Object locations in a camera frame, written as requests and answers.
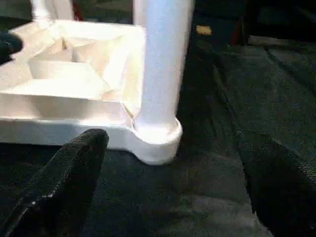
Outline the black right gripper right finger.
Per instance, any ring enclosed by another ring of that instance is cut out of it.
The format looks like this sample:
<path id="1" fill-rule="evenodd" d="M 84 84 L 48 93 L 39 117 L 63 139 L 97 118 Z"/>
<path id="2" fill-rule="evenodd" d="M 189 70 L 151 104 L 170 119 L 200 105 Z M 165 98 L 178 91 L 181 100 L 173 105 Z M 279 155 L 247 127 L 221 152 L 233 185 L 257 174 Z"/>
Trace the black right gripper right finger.
<path id="1" fill-rule="evenodd" d="M 251 209 L 275 237 L 316 235 L 316 160 L 267 134 L 237 133 Z"/>

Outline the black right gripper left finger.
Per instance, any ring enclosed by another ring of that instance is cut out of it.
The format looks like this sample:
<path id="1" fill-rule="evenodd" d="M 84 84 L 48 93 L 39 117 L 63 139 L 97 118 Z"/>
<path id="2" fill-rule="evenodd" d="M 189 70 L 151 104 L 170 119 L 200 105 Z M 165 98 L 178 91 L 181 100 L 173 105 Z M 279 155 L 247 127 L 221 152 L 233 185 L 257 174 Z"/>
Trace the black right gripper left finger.
<path id="1" fill-rule="evenodd" d="M 109 136 L 89 129 L 65 143 L 26 183 L 2 237 L 77 237 L 87 219 Z"/>

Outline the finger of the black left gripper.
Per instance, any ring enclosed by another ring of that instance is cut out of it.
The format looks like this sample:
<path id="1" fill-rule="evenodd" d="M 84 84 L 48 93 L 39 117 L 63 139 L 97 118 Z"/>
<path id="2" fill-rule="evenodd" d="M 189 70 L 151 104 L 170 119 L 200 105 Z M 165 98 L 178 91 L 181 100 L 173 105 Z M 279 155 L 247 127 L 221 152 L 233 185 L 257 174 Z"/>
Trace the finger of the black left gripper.
<path id="1" fill-rule="evenodd" d="M 0 64 L 11 61 L 11 55 L 23 49 L 22 39 L 10 31 L 0 32 Z"/>

